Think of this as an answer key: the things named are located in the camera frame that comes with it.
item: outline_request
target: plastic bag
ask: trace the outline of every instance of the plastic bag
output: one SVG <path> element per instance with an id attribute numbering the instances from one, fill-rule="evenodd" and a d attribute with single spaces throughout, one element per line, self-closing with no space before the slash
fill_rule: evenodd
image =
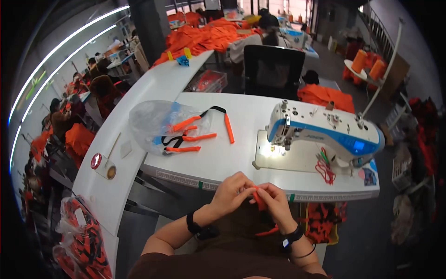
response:
<path id="1" fill-rule="evenodd" d="M 196 126 L 196 129 L 194 127 L 194 129 L 187 130 L 187 136 L 189 137 L 197 137 L 209 133 L 212 122 L 211 114 L 209 113 L 178 131 L 173 130 L 174 125 L 191 117 L 197 117 L 200 114 L 202 112 L 198 109 L 177 102 L 146 101 L 137 104 L 130 111 L 128 122 L 136 142 L 142 149 L 156 155 L 176 154 L 176 152 L 166 151 L 166 146 L 163 142 L 167 143 L 174 137 L 182 136 L 191 126 Z M 184 141 L 180 147 L 185 148 L 196 145 L 197 142 Z"/>
<path id="2" fill-rule="evenodd" d="M 73 279 L 111 279 L 101 228 L 82 197 L 63 198 L 60 212 L 62 242 L 53 247 L 54 260 Z"/>

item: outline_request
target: floor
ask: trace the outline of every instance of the floor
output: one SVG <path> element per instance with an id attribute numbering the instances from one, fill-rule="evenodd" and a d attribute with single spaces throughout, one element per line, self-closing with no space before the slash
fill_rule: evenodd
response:
<path id="1" fill-rule="evenodd" d="M 314 49 L 320 59 L 307 58 L 304 67 L 315 70 L 319 76 L 337 82 L 341 91 L 353 97 L 356 111 L 365 109 L 368 98 L 363 88 L 357 88 L 349 81 L 342 80 L 343 58 L 328 51 L 326 46 L 314 43 Z M 228 73 L 227 93 L 243 93 L 241 78 Z M 378 97 L 370 109 L 367 118 L 375 123 L 382 122 L 391 109 L 391 105 Z M 393 199 L 397 191 L 391 182 L 392 150 L 377 154 L 376 165 L 380 179 L 379 197 L 368 200 L 349 201 L 347 220 L 338 228 L 339 243 L 327 246 L 323 268 L 334 278 L 390 278 L 396 272 L 400 258 L 398 248 L 390 241 L 390 223 L 393 220 Z M 186 197 L 187 203 L 195 207 L 209 203 L 212 193 L 169 185 Z M 116 278 L 126 278 L 131 267 L 139 258 L 147 238 L 157 229 L 158 218 L 138 215 L 124 211 L 118 237 L 120 238 Z"/>

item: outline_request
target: clear container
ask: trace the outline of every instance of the clear container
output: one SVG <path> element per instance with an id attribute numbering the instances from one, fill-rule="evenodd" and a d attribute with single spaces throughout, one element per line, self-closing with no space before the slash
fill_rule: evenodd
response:
<path id="1" fill-rule="evenodd" d="M 91 159 L 91 168 L 106 179 L 112 179 L 116 175 L 116 166 L 101 153 L 96 153 Z"/>

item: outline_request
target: fluorescent light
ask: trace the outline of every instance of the fluorescent light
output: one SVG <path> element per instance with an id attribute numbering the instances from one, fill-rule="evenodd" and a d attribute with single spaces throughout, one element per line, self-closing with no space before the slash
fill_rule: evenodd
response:
<path id="1" fill-rule="evenodd" d="M 96 36 L 94 36 L 93 38 L 91 38 L 90 40 L 88 40 L 87 42 L 85 42 L 83 45 L 81 45 L 78 49 L 76 49 L 72 54 L 70 54 L 63 62 L 62 64 L 59 65 L 59 67 L 57 67 L 54 72 L 52 74 L 50 74 L 50 76 L 46 79 L 46 81 L 42 84 L 42 86 L 40 87 L 39 91 L 37 91 L 36 95 L 34 95 L 34 98 L 31 100 L 31 103 L 29 103 L 28 108 L 26 109 L 26 112 L 22 118 L 22 122 L 25 121 L 26 116 L 28 115 L 29 110 L 31 109 L 31 106 L 34 104 L 34 101 L 37 99 L 37 96 L 39 96 L 40 92 L 42 92 L 43 88 L 45 88 L 45 85 L 51 80 L 51 78 L 57 73 L 58 70 L 60 70 L 60 68 L 62 68 L 62 66 L 67 63 L 76 53 L 78 53 L 81 49 L 83 49 L 86 45 L 88 45 L 90 42 L 94 41 L 95 39 L 97 39 L 97 37 L 99 37 L 100 35 L 104 34 L 105 32 L 111 30 L 112 28 L 115 28 L 116 24 L 108 27 L 107 29 L 105 29 L 104 31 L 102 31 L 101 33 L 97 34 Z"/>
<path id="2" fill-rule="evenodd" d="M 33 71 L 33 73 L 29 76 L 28 80 L 26 80 L 25 84 L 23 85 L 22 89 L 19 92 L 19 95 L 17 96 L 16 101 L 14 102 L 14 105 L 12 106 L 11 112 L 9 113 L 9 119 L 8 119 L 8 125 L 9 122 L 11 121 L 11 117 L 12 117 L 12 113 L 14 112 L 14 110 L 16 109 L 17 103 L 19 102 L 20 97 L 23 94 L 23 91 L 25 90 L 26 86 L 29 84 L 29 82 L 32 80 L 32 78 L 34 77 L 34 75 L 37 73 L 37 71 L 43 66 L 43 64 L 58 50 L 60 49 L 67 41 L 69 41 L 72 37 L 76 36 L 77 34 L 79 34 L 80 32 L 82 32 L 84 29 L 92 26 L 94 23 L 103 20 L 104 18 L 111 16 L 112 14 L 115 14 L 117 12 L 123 11 L 125 9 L 128 9 L 130 6 L 123 6 L 121 8 L 117 8 L 116 10 L 113 10 L 109 13 L 106 13 L 105 15 L 102 15 L 98 18 L 96 18 L 95 20 L 87 23 L 86 25 L 84 25 L 83 27 L 79 28 L 77 31 L 75 31 L 73 34 L 71 34 L 70 36 L 68 36 L 65 40 L 63 40 L 60 44 L 57 45 L 57 47 L 55 47 L 50 53 L 48 53 L 48 55 L 42 60 L 42 62 L 40 62 L 40 64 L 37 66 L 37 68 Z"/>
<path id="3" fill-rule="evenodd" d="M 9 159 L 9 173 L 11 173 L 12 155 L 14 155 L 14 149 L 16 148 L 16 142 L 17 142 L 17 138 L 19 137 L 21 128 L 22 128 L 22 126 L 19 125 L 19 129 L 17 130 L 16 138 L 14 139 L 14 143 L 12 145 L 11 158 Z"/>

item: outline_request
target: yellow tag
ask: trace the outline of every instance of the yellow tag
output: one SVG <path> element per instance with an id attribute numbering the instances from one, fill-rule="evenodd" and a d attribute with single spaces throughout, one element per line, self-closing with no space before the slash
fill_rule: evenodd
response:
<path id="1" fill-rule="evenodd" d="M 188 47 L 184 48 L 184 55 L 186 56 L 187 59 L 192 58 L 192 54 L 190 53 L 190 49 Z"/>

